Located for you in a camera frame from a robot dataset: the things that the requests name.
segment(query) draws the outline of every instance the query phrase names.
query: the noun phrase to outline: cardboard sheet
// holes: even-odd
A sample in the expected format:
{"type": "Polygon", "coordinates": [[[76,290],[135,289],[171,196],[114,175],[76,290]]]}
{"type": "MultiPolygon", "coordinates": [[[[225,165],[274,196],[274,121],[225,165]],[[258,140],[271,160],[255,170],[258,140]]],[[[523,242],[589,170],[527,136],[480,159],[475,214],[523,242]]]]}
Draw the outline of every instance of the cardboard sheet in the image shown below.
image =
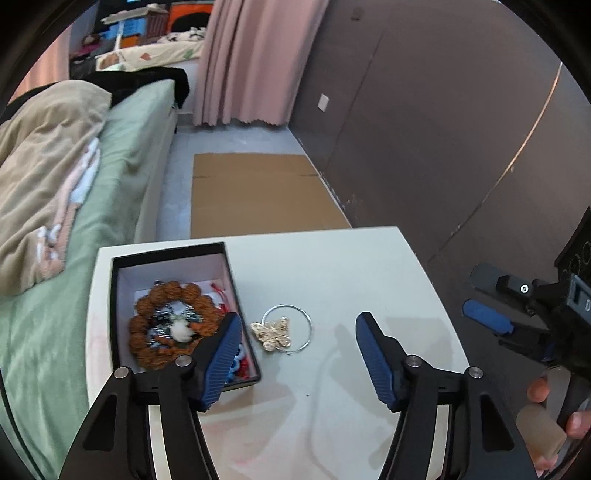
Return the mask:
{"type": "Polygon", "coordinates": [[[304,155],[195,155],[191,237],[350,228],[304,155]]]}

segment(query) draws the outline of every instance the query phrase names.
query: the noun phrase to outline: metal screw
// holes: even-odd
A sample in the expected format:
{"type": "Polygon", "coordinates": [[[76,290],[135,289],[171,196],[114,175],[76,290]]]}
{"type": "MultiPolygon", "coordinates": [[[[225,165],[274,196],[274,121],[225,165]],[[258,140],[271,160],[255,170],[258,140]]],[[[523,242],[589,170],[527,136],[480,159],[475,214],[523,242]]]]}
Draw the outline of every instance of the metal screw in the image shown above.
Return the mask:
{"type": "Polygon", "coordinates": [[[484,377],[484,372],[478,367],[470,367],[468,369],[468,375],[478,380],[479,378],[484,377]]]}
{"type": "Polygon", "coordinates": [[[409,355],[406,357],[406,364],[409,367],[417,368],[423,364],[423,359],[417,355],[409,355]]]}
{"type": "Polygon", "coordinates": [[[127,374],[129,373],[129,368],[127,367],[119,367],[117,370],[115,370],[115,378],[125,378],[127,377],[127,374]]]}
{"type": "Polygon", "coordinates": [[[177,364],[177,367],[186,367],[188,365],[191,365],[191,357],[188,355],[181,355],[179,356],[174,363],[177,364]]]}

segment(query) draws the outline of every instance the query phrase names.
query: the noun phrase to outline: gray floor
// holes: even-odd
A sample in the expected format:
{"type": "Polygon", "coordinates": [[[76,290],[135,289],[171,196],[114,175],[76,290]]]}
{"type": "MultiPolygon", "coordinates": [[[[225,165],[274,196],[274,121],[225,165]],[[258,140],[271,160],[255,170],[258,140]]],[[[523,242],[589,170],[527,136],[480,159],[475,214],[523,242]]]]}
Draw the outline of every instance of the gray floor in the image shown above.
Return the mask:
{"type": "Polygon", "coordinates": [[[156,241],[190,237],[193,156],[199,153],[276,153],[305,155],[288,128],[228,125],[179,127],[164,172],[156,241]]]}

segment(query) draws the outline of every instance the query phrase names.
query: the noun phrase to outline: pink curtain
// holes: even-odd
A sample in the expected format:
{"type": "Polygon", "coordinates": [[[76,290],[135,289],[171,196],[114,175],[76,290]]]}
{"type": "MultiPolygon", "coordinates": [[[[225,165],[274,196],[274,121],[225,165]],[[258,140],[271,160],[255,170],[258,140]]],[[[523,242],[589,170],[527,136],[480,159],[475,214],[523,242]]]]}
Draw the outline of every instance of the pink curtain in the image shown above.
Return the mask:
{"type": "Polygon", "coordinates": [[[287,123],[328,1],[216,0],[193,123],[287,123]]]}
{"type": "Polygon", "coordinates": [[[47,85],[48,83],[59,82],[70,78],[69,55],[70,55],[70,32],[72,27],[66,30],[49,45],[43,55],[35,62],[27,76],[17,87],[12,99],[28,92],[32,88],[47,85]]]}

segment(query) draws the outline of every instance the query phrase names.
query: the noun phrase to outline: blue gripper pad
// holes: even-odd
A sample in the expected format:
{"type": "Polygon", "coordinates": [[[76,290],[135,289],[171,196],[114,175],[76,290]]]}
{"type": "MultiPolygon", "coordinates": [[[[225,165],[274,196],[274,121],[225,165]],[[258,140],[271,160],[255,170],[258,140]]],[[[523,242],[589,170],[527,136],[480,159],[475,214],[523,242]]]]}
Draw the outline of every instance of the blue gripper pad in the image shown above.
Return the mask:
{"type": "Polygon", "coordinates": [[[236,315],[205,372],[201,401],[206,409],[220,398],[241,339],[242,321],[236,315]]]}
{"type": "Polygon", "coordinates": [[[493,330],[497,335],[513,333],[513,324],[503,314],[477,300],[467,300],[462,306],[464,316],[493,330]]]}
{"type": "Polygon", "coordinates": [[[379,400],[385,403],[390,410],[393,410],[397,398],[392,386],[392,371],[369,330],[367,322],[361,315],[357,317],[355,323],[355,336],[379,400]]]}

